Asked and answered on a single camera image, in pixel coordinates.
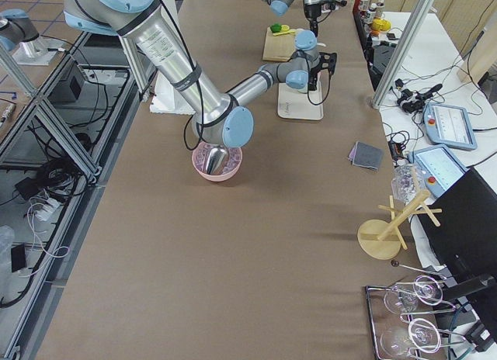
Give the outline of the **large pink ice bowl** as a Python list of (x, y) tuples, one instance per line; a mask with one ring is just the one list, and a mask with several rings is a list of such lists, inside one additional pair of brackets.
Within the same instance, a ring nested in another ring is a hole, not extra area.
[(205, 179), (222, 182), (233, 177), (242, 162), (242, 149), (201, 142), (192, 153), (193, 167)]

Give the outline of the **cream serving tray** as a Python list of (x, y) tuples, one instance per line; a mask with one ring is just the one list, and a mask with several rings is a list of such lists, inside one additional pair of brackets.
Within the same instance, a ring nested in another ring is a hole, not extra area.
[(319, 121), (323, 119), (323, 92), (318, 80), (317, 90), (309, 93), (290, 88), (280, 83), (278, 86), (277, 115), (284, 119)]

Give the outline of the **yellow plastic knife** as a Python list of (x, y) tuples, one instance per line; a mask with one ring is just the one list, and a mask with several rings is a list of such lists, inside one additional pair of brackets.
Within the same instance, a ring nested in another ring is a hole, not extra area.
[(273, 36), (283, 36), (283, 35), (294, 35), (296, 33), (295, 29), (289, 29), (288, 31), (280, 31), (278, 33), (273, 33)]

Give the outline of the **wooden cutting board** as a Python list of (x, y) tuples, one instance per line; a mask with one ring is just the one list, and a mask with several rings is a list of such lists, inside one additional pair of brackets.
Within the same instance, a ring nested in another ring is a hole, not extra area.
[(273, 36), (270, 28), (266, 30), (265, 44), (262, 54), (264, 61), (284, 62), (290, 59), (292, 53), (296, 50), (295, 37), (302, 32), (302, 28), (295, 29), (294, 35)]

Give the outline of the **grey folded cloth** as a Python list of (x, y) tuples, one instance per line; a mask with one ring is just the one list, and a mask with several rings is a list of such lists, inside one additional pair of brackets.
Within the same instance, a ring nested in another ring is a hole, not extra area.
[(357, 141), (349, 152), (348, 159), (354, 166), (377, 171), (383, 156), (384, 152), (380, 148)]

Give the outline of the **black usb hub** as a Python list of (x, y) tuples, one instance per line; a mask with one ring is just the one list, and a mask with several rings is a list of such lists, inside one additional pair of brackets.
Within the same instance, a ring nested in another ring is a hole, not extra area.
[(403, 155), (403, 144), (391, 140), (388, 142), (388, 147), (394, 161), (405, 158)]

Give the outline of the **metal ice scoop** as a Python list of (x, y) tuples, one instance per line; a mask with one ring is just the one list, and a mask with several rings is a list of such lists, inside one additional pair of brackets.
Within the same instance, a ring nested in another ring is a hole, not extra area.
[(208, 175), (219, 175), (229, 159), (229, 151), (222, 145), (209, 145), (203, 161), (203, 172)]

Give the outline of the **crumpled plastic bag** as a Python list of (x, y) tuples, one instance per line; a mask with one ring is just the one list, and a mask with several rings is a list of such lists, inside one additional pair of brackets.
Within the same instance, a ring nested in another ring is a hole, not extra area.
[(396, 200), (409, 203), (421, 189), (426, 188), (421, 168), (417, 164), (396, 167), (391, 187)]

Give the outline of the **teach pendant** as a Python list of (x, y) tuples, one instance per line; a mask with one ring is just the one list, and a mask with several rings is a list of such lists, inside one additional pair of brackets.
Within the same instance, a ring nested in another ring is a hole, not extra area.
[(428, 103), (423, 119), (426, 134), (432, 143), (466, 151), (477, 149), (474, 131), (464, 107)]
[(434, 198), (444, 194), (467, 171), (445, 144), (412, 151), (408, 159), (421, 168), (422, 180)]

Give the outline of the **lower teach pendant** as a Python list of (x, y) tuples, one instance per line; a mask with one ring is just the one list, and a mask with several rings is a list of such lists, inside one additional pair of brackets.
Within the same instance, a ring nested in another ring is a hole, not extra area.
[(445, 144), (412, 151), (408, 159), (421, 168), (422, 180), (434, 198), (444, 194), (467, 171)]

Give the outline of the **upper wine glass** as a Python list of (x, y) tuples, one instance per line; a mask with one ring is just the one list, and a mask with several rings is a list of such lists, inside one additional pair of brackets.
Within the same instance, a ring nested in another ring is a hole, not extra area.
[(420, 303), (436, 306), (442, 298), (439, 282), (428, 275), (419, 275), (413, 282), (397, 282), (389, 286), (384, 295), (384, 305), (392, 313), (412, 313)]

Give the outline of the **wine glass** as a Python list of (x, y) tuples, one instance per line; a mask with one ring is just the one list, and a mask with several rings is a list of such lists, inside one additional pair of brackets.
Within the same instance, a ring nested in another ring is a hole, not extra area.
[(412, 313), (420, 303), (436, 306), (442, 298), (439, 282), (428, 275), (419, 275), (413, 282), (397, 282), (389, 286), (384, 295), (384, 305), (392, 313)]
[(380, 337), (381, 348), (395, 359), (414, 358), (416, 352), (433, 354), (441, 347), (436, 326), (426, 319), (412, 320), (408, 326), (391, 327)]

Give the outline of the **lower wine glass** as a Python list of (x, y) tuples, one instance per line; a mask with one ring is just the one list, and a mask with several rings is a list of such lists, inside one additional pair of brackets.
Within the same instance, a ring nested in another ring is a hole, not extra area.
[(433, 354), (441, 347), (436, 326), (426, 319), (412, 320), (408, 326), (391, 327), (380, 337), (381, 348), (395, 359), (414, 358), (416, 352)]

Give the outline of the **aluminium frame post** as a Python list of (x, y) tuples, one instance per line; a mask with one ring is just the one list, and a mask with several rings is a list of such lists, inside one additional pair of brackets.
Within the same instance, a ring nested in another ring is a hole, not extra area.
[(401, 39), (397, 44), (394, 53), (383, 73), (383, 76), (377, 86), (373, 98), (371, 99), (371, 106), (374, 109), (379, 109), (383, 103), (389, 88), (394, 84), (395, 77), (401, 69), (405, 57), (412, 45), (413, 40), (416, 38), (420, 26), (423, 24), (429, 10), (431, 9), (435, 0), (418, 0), (415, 5), (414, 11), (411, 12)]

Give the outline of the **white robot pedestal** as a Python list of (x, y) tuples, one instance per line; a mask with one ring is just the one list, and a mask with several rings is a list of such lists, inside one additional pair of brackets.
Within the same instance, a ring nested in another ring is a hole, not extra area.
[[(179, 36), (172, 22), (179, 26), (176, 0), (162, 0), (166, 8), (172, 15), (168, 16), (165, 9), (162, 9), (162, 16), (165, 21), (172, 27), (173, 33), (177, 39)], [(195, 110), (186, 102), (186, 100), (172, 87), (167, 78), (160, 72), (157, 73), (155, 82), (154, 96), (151, 102), (150, 110), (152, 113), (170, 113), (179, 115), (193, 115)]]

